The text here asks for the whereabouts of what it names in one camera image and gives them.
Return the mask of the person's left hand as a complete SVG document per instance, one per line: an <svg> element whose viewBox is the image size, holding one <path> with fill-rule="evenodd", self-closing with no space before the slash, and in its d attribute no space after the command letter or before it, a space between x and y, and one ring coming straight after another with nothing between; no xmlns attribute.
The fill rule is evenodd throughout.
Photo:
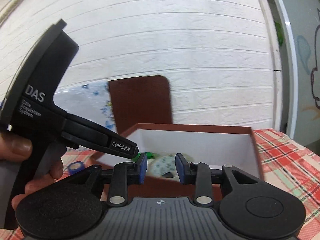
<svg viewBox="0 0 320 240"><path fill-rule="evenodd" d="M1 133L1 160L21 163L30 157L32 149L30 140L12 134ZM27 195L47 187L60 179L63 175L63 169L63 162L59 159L51 166L50 171L46 175L29 181L25 186L24 193L12 198L12 208L16 211L20 201Z"/></svg>

